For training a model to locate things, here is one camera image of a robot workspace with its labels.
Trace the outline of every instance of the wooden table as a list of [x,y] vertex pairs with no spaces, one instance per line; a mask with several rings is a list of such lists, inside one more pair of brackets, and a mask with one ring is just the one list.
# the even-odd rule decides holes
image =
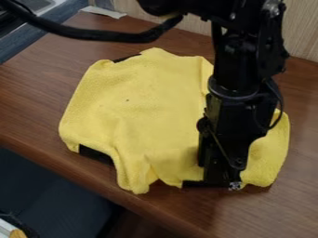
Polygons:
[[[78,14],[71,25],[141,31],[143,20]],[[277,76],[292,123],[290,152],[269,190],[184,189],[157,183],[148,194],[121,190],[114,168],[69,152],[58,124],[87,67],[158,46],[213,60],[210,37],[173,30],[153,44],[94,43],[47,35],[0,67],[0,144],[188,237],[318,237],[318,64],[288,61]]]

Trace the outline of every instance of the wire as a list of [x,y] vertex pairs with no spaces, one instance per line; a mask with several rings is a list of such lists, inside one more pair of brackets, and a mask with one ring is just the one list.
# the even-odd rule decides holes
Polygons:
[[276,121],[269,127],[270,130],[274,129],[278,123],[282,120],[283,118],[283,114],[284,114],[284,99],[282,97],[282,95],[280,93],[278,93],[279,91],[275,90],[269,81],[266,81],[266,85],[267,87],[272,91],[272,93],[276,96],[276,98],[278,99],[279,101],[279,104],[280,104],[280,113],[276,119]]
[[30,14],[30,12],[26,12],[25,9],[21,9],[17,6],[16,0],[1,0],[0,5],[12,14],[16,15],[18,18],[46,32],[72,39],[89,41],[150,43],[157,40],[162,34],[175,27],[183,19],[181,15],[177,16],[142,33],[119,33],[112,31],[79,29],[57,24],[54,21],[39,18],[34,14]]
[[24,8],[26,11],[28,11],[30,14],[35,16],[35,14],[29,9],[29,7],[27,7],[23,3],[21,3],[21,2],[19,2],[17,0],[11,0],[11,2],[15,3],[16,5],[19,5],[20,7]]

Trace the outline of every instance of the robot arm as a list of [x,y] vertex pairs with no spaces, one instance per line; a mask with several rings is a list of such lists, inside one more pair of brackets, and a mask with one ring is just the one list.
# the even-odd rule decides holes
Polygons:
[[[285,70],[283,0],[138,0],[155,16],[179,15],[144,33],[83,30],[59,25],[30,14],[16,0],[0,5],[42,30],[70,38],[147,43],[156,40],[192,13],[212,21],[216,51],[215,70],[208,82],[200,132],[199,165],[208,186],[239,189],[253,141],[267,135],[283,114],[283,97],[272,80]],[[272,123],[277,104],[281,115]]]

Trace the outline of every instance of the towel fold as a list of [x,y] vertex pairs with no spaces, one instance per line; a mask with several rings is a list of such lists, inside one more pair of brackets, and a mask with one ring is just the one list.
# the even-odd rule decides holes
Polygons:
[[[197,165],[207,80],[213,66],[202,57],[179,57],[160,48],[121,62],[92,65],[60,121],[68,148],[80,145],[112,157],[121,188],[145,193],[160,179],[171,186],[203,179]],[[286,114],[253,143],[243,183],[274,182],[288,150]]]

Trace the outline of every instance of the black mount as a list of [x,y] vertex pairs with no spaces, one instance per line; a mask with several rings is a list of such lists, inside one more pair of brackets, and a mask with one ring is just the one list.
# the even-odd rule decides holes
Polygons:
[[274,126],[277,102],[283,107],[272,77],[285,70],[289,57],[282,37],[285,9],[282,1],[266,1],[258,33],[228,30],[223,34],[213,22],[215,69],[208,82],[205,115],[197,125],[199,166],[205,168],[207,185],[240,189],[250,145]]

